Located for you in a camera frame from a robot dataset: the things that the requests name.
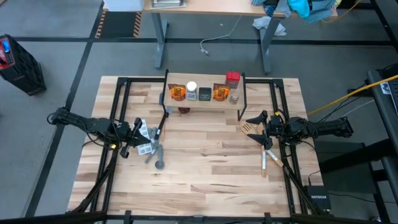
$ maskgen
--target wooden tabletop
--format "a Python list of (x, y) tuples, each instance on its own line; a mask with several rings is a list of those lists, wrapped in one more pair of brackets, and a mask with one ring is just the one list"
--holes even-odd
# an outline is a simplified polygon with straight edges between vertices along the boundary
[[(109, 117), (117, 79), (102, 77), (93, 117)], [(299, 80), (285, 78), (284, 83), (290, 115), (306, 118)], [(272, 111), (268, 84), (246, 86), (248, 108), (243, 120), (258, 116), (262, 110)], [(163, 115), (158, 104), (162, 89), (163, 83), (133, 83), (126, 121), (133, 123), (138, 116), (148, 127), (158, 126)], [(138, 156), (133, 148), (128, 159), (119, 156), (109, 214), (132, 210), (135, 215), (263, 217), (264, 212), (270, 212), (273, 217), (289, 216), (282, 169), (268, 156), (268, 176), (261, 177), (261, 147), (240, 131), (236, 111), (192, 108), (188, 114), (180, 114), (175, 110), (165, 122), (161, 144), (164, 170), (155, 168), (157, 156), (144, 164), (147, 156)], [(275, 139), (271, 150), (280, 157)], [(83, 148), (69, 209), (75, 208), (94, 186), (101, 151), (95, 144)], [(302, 181), (307, 183), (308, 175), (319, 170), (317, 155), (309, 145), (300, 144), (297, 157)], [(321, 185), (320, 173), (313, 174), (311, 181)], [(299, 212), (294, 187), (293, 193)]]
[[(226, 14), (242, 16), (266, 16), (262, 6), (253, 6), (251, 0), (186, 0), (186, 7), (173, 9), (150, 9), (152, 0), (145, 0), (144, 12), (190, 13), (190, 14)], [(274, 12), (274, 17), (285, 17), (281, 12)], [(331, 18), (337, 17), (333, 9)]]
[[(204, 74), (186, 74), (186, 73), (169, 73), (167, 75), (167, 84), (179, 84), (187, 85), (188, 82), (194, 81), (197, 83), (197, 94), (199, 87), (208, 87), (213, 90), (214, 83), (225, 83), (225, 75), (204, 75)], [(239, 100), (235, 105), (229, 103), (229, 98), (231, 94), (237, 92), (239, 94)], [(211, 92), (210, 101), (199, 101), (199, 100), (183, 100), (177, 101), (171, 98), (169, 88), (166, 86), (165, 106), (174, 106), (182, 108), (219, 108), (226, 110), (241, 110), (244, 108), (244, 95), (243, 95), (243, 77), (241, 77), (237, 89), (230, 89), (230, 94), (228, 99), (224, 101), (216, 101), (213, 99), (213, 91)]]

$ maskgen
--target small jar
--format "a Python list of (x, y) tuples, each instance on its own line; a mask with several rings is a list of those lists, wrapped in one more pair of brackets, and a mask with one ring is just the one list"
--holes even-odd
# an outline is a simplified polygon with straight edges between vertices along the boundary
[(195, 82), (187, 83), (187, 99), (197, 100), (197, 83)]
[(239, 93), (232, 93), (231, 97), (229, 98), (229, 103), (235, 105), (238, 103), (239, 100)]

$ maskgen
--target shelf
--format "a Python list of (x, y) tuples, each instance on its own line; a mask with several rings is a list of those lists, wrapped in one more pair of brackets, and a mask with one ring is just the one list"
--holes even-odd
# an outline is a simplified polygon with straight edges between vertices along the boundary
[[(224, 101), (216, 101), (213, 99), (213, 85), (214, 83), (225, 83), (226, 75), (204, 75), (204, 74), (188, 74), (188, 73), (169, 73), (166, 79), (166, 87), (165, 87), (165, 97), (164, 97), (164, 105), (165, 106), (173, 106), (173, 107), (182, 107), (182, 108), (214, 108), (214, 109), (226, 109), (226, 110), (242, 110), (244, 108), (244, 90), (243, 83), (244, 77), (241, 76), (241, 80), (239, 82), (237, 89), (231, 89), (229, 91), (228, 98)], [(197, 98), (199, 95), (200, 87), (210, 87), (211, 91), (211, 101), (199, 101), (199, 100), (187, 100), (177, 101), (172, 99), (169, 91), (169, 84), (179, 84), (179, 85), (187, 85), (188, 82), (194, 81), (197, 83)], [(229, 98), (231, 94), (234, 92), (239, 93), (238, 103), (232, 105), (229, 103)]]

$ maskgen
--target blue cloth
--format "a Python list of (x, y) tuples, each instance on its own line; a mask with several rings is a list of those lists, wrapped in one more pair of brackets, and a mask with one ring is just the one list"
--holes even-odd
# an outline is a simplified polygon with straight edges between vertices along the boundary
[(308, 0), (288, 0), (293, 11), (296, 11), (301, 18), (307, 18), (310, 15), (310, 5)]
[(253, 6), (259, 6), (259, 5), (261, 5), (262, 3), (264, 3), (266, 0), (252, 0), (251, 1), (251, 4), (253, 5)]
[(308, 18), (305, 19), (306, 24), (313, 24), (330, 17), (333, 14), (332, 7), (336, 0), (312, 1), (312, 10)]
[(262, 6), (263, 6), (267, 16), (272, 17), (274, 15), (274, 11), (276, 9), (275, 5), (265, 5), (265, 4), (263, 4)]

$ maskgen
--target gray floor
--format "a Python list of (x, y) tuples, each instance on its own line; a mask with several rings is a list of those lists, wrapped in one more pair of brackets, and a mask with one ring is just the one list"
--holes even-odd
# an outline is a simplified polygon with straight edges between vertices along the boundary
[[(394, 32), (398, 26), (394, 13), (398, 4), (383, 0), (381, 8)], [(12, 0), (0, 7), (0, 34), (26, 37), (88, 37), (100, 0), (50, 1)], [(204, 16), (163, 14), (170, 22), (167, 37), (208, 38), (229, 32), (237, 16)], [(232, 38), (257, 39), (251, 26), (253, 17), (243, 17)], [(388, 40), (375, 12), (354, 10), (332, 24), (304, 25), (297, 17), (282, 21), (290, 40)], [(154, 38), (150, 15), (144, 14), (140, 37)], [(20, 42), (44, 68), (48, 90), (28, 97), (6, 82), (0, 82), (0, 219), (19, 217), (37, 180), (54, 131), (45, 117), (62, 106), (85, 48), (85, 43)], [(200, 52), (198, 44), (167, 44), (163, 68), (173, 72), (225, 73), (246, 72), (261, 77), (261, 55), (256, 44), (205, 44), (210, 56)], [(155, 44), (95, 43), (92, 46), (72, 106), (74, 113), (90, 116), (100, 77), (103, 75), (163, 75), (153, 68)], [(397, 62), (392, 47), (272, 45), (272, 77), (300, 79), (306, 109), (314, 110), (345, 94), (347, 88), (362, 84), (366, 72)], [(334, 115), (337, 118), (355, 106), (360, 99)], [(318, 120), (328, 111), (310, 119)], [(323, 140), (365, 142), (371, 144), (386, 138), (386, 132), (374, 103), (349, 115), (355, 134), (349, 139), (324, 137)], [(368, 136), (368, 129), (377, 135)], [(65, 212), (81, 154), (85, 135), (67, 127), (50, 172), (37, 215)], [(380, 183), (383, 197), (392, 201), (388, 183)], [(356, 196), (372, 200), (370, 195)], [(332, 196), (333, 213), (338, 217), (368, 219), (377, 215), (373, 203), (353, 198)], [(387, 205), (393, 222), (398, 222), (397, 207)]]

